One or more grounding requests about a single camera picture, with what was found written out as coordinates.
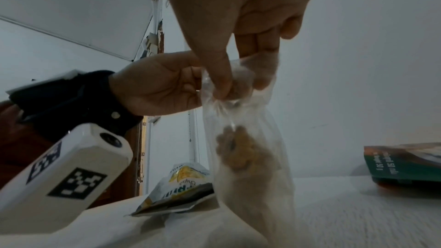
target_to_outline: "table surface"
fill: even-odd
[[[318,247],[441,247],[439,193],[384,189],[369,176],[301,178],[294,182],[298,217],[308,224]],[[164,227],[160,217],[127,216],[143,199],[136,197],[87,210],[71,225],[52,235],[0,236],[0,246],[166,247],[174,232]],[[189,232],[179,247],[203,247],[206,232],[214,224],[210,222],[210,215],[217,210],[197,213],[198,223],[205,230]]]

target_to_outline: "food inside plastic bag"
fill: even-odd
[[[132,216],[187,211],[213,195],[211,175],[206,168],[198,163],[176,164]]]
[[[232,61],[233,89],[213,97],[207,73],[201,90],[214,190],[221,207],[263,235],[269,247],[294,247],[294,184],[282,137],[266,110],[277,53]]]

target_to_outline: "transparent bag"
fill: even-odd
[[[258,231],[271,248],[296,247],[294,184],[280,132],[266,106],[277,53],[231,61],[233,88],[213,97],[208,74],[201,98],[210,171],[219,204]]]

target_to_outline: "ceiling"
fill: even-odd
[[[127,60],[152,12],[152,0],[0,0],[1,19]]]

